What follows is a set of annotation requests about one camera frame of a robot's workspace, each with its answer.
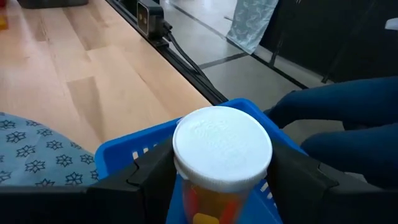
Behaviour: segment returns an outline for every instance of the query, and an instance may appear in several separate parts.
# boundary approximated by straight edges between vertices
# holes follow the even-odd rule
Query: white lid
[[[184,179],[217,192],[239,192],[266,176],[272,144],[250,115],[226,106],[196,110],[173,135],[176,169]]]

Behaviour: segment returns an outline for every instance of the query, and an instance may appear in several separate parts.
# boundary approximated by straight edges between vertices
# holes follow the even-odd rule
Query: blue basket
[[[223,103],[221,106],[229,106],[250,114],[261,123],[271,139],[284,142],[286,145],[303,152],[249,100],[235,99]],[[132,163],[133,156],[139,157],[146,151],[151,150],[156,144],[171,137],[178,120],[179,118],[102,144],[95,154],[99,178],[103,179],[128,166]],[[181,185],[181,177],[177,176],[167,223],[186,223],[183,214]],[[255,186],[251,192],[238,223],[282,223],[269,191],[268,183],[265,180]]]

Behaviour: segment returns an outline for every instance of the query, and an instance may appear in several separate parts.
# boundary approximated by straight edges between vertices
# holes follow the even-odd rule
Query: black device
[[[396,223],[398,191],[272,145],[267,180],[285,224]],[[165,223],[176,178],[173,158],[169,139],[89,187],[0,187],[0,222]]]
[[[123,5],[123,8],[125,8],[128,12],[130,12],[132,16],[137,18],[137,2],[139,0],[112,0],[112,1],[118,2],[119,4]],[[151,1],[160,6],[160,0],[151,0]]]
[[[163,9],[152,0],[137,2],[137,24],[148,39],[161,39],[166,35]]]

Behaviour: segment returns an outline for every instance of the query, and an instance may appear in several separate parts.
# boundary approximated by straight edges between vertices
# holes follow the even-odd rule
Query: yellow cup
[[[264,128],[245,112],[224,106],[182,118],[173,147],[183,178],[184,211],[194,224],[235,223],[272,157]]]

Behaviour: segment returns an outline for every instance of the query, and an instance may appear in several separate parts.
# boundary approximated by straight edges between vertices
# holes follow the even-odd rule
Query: black cable
[[[168,38],[171,41],[171,43],[173,43],[174,47],[178,50],[178,52],[180,52],[181,56],[193,67],[193,69],[195,69],[198,72],[199,76],[203,77],[205,80],[210,82],[210,80],[203,73],[203,71],[199,68],[199,66],[182,50],[182,48],[177,43],[177,41],[175,40],[175,38],[170,30],[168,30],[168,32],[166,34],[166,38]]]

